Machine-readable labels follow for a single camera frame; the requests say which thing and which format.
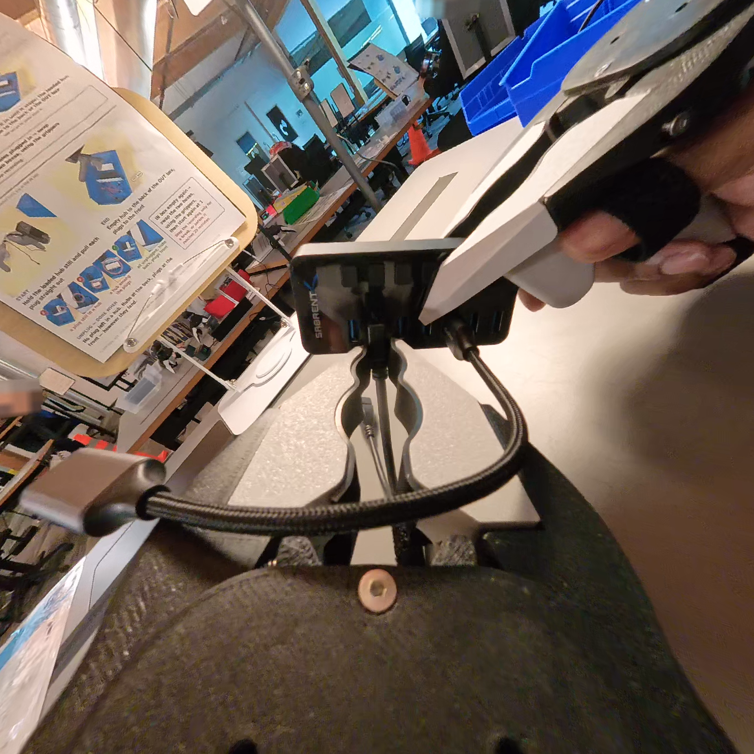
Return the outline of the wooden workbench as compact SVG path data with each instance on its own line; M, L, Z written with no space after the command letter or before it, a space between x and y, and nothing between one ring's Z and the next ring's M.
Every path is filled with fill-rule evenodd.
M211 371L203 372L196 366L184 363L175 375L167 373L157 395L136 414L126 412L120 420L116 446L119 452L141 452L144 443L168 420L171 414L183 405L189 393L202 381L208 379L212 390L220 391L216 408L221 420L230 430L242 430L258 418L262 400L273 398L284 386L284 379L291 378L307 360L301 344L295 315L288 316L288 324L270 337L264 337L253 346L253 358L240 375L227 379L231 390L216 381L220 376L220 362L225 357L242 353L241 340L249 335L256 325L271 325L272 320L262 316L268 307L259 297L231 327L227 336L219 341L212 354L201 363Z
M410 102L395 123L381 127L374 134L366 145L366 158L357 161L357 168L368 183L374 182L374 175L381 168L390 169L399 183L405 180L403 156L398 154L397 160L391 160L390 157L398 149L410 127L421 119L431 103L432 99L427 94L420 94ZM284 251L272 248L263 261L251 262L248 270L252 281L278 279L287 270L286 253L294 256L300 246L317 240L323 231L337 234L338 230L334 229L334 226L344 222L345 211L350 209L351 203L358 210L369 205L347 169L340 167L324 184L323 192L316 204L293 224L293 232L289 232L284 240L281 240Z

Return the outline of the person's right hand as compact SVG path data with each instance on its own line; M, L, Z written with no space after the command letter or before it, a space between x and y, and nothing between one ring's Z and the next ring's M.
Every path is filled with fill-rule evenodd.
M753 240L753 88L750 83L701 136L675 146L662 157L680 168L700 189L722 203L737 236ZM653 257L631 263L617 256L639 238L622 221L591 211L559 234L571 259L595 266L596 282L619 284L628 294L673 296L701 289L737 265L727 244L672 240Z

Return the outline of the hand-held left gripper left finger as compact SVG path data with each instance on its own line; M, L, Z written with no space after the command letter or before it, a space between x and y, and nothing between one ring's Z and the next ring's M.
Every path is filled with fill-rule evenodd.
M278 409L229 498L231 508L314 507L344 501L356 476L351 438L370 381L355 347Z

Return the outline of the glossy black usb hub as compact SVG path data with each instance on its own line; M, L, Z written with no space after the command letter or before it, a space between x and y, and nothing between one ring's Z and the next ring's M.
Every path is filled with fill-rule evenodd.
M441 263L460 240L309 243L289 265L302 346L312 355L367 346L369 328L415 350L446 345L419 314Z

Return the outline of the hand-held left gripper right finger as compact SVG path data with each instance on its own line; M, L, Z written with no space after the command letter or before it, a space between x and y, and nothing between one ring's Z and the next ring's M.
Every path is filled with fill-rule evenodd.
M414 492L455 483L496 462L504 422L412 348L393 348L394 415L407 433L398 489ZM487 533L532 529L540 516L520 478L473 504L418 522L434 555L451 542L475 544Z

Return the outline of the printed paper sheet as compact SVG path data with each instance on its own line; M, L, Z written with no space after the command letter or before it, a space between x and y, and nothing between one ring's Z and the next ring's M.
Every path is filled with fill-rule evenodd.
M2 753L20 752L41 718L83 566L73 566L2 646Z

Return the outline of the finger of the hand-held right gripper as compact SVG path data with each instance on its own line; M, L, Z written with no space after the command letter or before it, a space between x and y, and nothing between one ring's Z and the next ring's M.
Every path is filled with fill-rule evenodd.
M420 313L431 324L482 291L556 238L542 202L506 202L441 264Z
M659 150L657 98L558 96L494 162L452 221L464 243L552 243L608 180Z

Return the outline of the beige wooden board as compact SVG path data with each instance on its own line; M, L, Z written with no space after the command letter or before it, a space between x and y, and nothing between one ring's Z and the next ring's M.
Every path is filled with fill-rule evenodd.
M210 286L224 269L234 259L243 247L250 243L257 231L256 210L251 204L250 199L243 191L211 160L210 157L203 154L202 150L195 145L189 137L172 123L155 105L147 99L127 92L126 90L113 89L137 111L143 115L150 123L165 135L178 149L188 157L188 159L199 168L210 180L220 188L221 192L240 208L245 218L244 225L240 231L239 247L230 253L226 259L221 261L218 269L214 270L213 276L203 282L203 286L198 290L196 296L187 301L176 309L168 318L157 326L157 331L161 332L168 324L175 320L190 303L196 299L200 293ZM73 347L63 344L59 341L53 342L52 337L38 327L33 325L21 325L20 319L15 315L2 313L2 348L11 340L22 344L25 348L38 354L40 357L56 363L64 370L76 375L101 376L110 375L114 372L128 367L136 358L131 352L118 351L117 354L110 358L106 363L97 363L93 359L77 352Z

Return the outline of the orange traffic cone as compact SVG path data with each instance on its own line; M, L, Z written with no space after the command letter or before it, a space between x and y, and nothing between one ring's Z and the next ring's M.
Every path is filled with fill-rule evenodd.
M438 148L431 148L429 146L428 140L418 121L410 125L407 135L410 144L409 164L412 167L418 167L441 153Z

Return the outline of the illustrated instruction sheet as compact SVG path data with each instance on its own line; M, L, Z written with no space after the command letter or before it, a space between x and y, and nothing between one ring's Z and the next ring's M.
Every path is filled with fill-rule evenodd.
M2 16L3 314L97 363L135 352L245 218L136 108Z

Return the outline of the metal pole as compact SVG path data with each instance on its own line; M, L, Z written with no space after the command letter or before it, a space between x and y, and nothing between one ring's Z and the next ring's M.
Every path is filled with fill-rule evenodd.
M288 54L284 52L283 48L276 42L272 32L266 26L251 1L234 1L233 4L250 24L256 37L259 39L259 42L262 43L265 49L269 52L271 58L287 80L289 88L296 95L298 101L305 107L317 127L319 127L349 176L361 191L363 198L372 207L374 212L379 212L382 209L382 204L376 194L372 191L372 188L370 187L367 178L362 174L360 167L353 160L352 155L344 146L343 141L339 138L321 110L320 104L315 96L315 87L306 69L302 66L294 68L291 65Z

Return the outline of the small clear plastic box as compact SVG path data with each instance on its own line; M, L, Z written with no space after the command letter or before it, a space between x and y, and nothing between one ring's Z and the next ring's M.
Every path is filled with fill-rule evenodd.
M160 363L146 366L141 378L118 398L115 407L122 412L139 413L157 395L161 387L162 372Z

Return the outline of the green plastic bin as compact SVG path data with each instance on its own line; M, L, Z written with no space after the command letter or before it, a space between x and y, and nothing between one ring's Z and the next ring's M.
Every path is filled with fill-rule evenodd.
M278 196L273 207L283 224L294 225L320 199L320 190L316 183L307 182Z

